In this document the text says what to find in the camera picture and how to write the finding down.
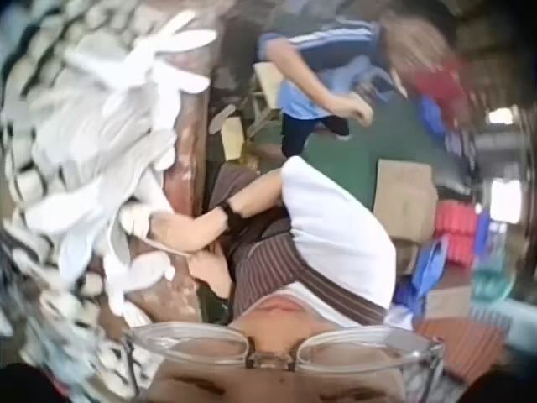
hand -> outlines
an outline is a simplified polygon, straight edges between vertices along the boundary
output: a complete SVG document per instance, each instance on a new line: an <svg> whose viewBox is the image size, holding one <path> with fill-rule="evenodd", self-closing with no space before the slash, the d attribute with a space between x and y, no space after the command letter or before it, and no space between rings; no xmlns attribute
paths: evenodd
<svg viewBox="0 0 537 403"><path fill-rule="evenodd" d="M232 279L219 243L215 243L213 252L201 250L189 257L188 270L195 279L205 281L220 298L229 297Z"/></svg>
<svg viewBox="0 0 537 403"><path fill-rule="evenodd" d="M354 118L363 126L369 126L373 121L372 108L355 93L347 96L332 95L326 109L341 118Z"/></svg>

sleeve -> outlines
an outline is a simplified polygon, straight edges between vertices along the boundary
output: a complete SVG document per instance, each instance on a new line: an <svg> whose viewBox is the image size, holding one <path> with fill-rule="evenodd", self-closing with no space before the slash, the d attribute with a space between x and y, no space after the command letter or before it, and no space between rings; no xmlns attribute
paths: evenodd
<svg viewBox="0 0 537 403"><path fill-rule="evenodd" d="M282 178L291 234L305 262L342 289L389 308L395 247L382 224L300 157L284 164Z"/></svg>
<svg viewBox="0 0 537 403"><path fill-rule="evenodd" d="M286 16L285 19L287 26L280 22L259 37L259 60L267 60L267 43L277 38L287 38L313 71L335 69L347 65L357 55L372 55L376 52L376 24L356 21L328 25L320 21L314 22L307 16L296 15Z"/></svg>

person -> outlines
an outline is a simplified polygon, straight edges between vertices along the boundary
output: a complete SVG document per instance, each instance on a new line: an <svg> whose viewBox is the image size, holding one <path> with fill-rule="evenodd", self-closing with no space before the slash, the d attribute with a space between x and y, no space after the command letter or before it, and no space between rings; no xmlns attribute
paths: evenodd
<svg viewBox="0 0 537 403"><path fill-rule="evenodd" d="M203 205L198 218L152 213L150 237L192 253L190 274L230 301L228 326L264 361L259 370L202 375L191 365L165 362L146 400L220 401L225 394L224 401L233 402L339 402L366 392L401 397L395 372L366 382L376 385L372 391L356 382L343 387L341 379L320 388L282 367L312 336L383 324L394 292L395 249L369 210L300 157L261 176L209 163ZM388 360L378 349L360 354L366 362Z"/></svg>
<svg viewBox="0 0 537 403"><path fill-rule="evenodd" d="M281 13L260 36L258 59L284 76L278 96L284 157L301 154L319 123L349 139L348 118L368 126L375 104L395 92L406 96L406 77L438 68L449 54L440 30L418 15L386 13L377 24Z"/></svg>

blue shirt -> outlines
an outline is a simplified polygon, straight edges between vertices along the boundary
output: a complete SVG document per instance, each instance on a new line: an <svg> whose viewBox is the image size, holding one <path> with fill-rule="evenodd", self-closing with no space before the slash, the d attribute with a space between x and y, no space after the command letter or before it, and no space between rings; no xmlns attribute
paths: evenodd
<svg viewBox="0 0 537 403"><path fill-rule="evenodd" d="M270 40L287 37L332 93L360 93L361 84L367 83L370 88L368 101L387 102L394 93L394 84L385 70L387 64L382 52L378 49L379 36L378 25L349 20L337 20L321 29L296 36L267 32L259 38L258 57L266 60L265 46ZM293 118L302 120L331 115L315 105L289 80L282 82L278 107Z"/></svg>

dark pants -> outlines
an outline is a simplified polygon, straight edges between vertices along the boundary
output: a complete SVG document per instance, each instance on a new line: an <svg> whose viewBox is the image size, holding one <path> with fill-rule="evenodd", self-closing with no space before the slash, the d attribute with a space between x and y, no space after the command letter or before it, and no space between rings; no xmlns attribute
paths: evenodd
<svg viewBox="0 0 537 403"><path fill-rule="evenodd" d="M313 133L315 126L321 122L326 128L338 136L349 135L349 123L344 118L338 116L327 116L325 118L301 120L293 118L284 113L282 123L282 153L286 157L300 155L304 150L305 141Z"/></svg>

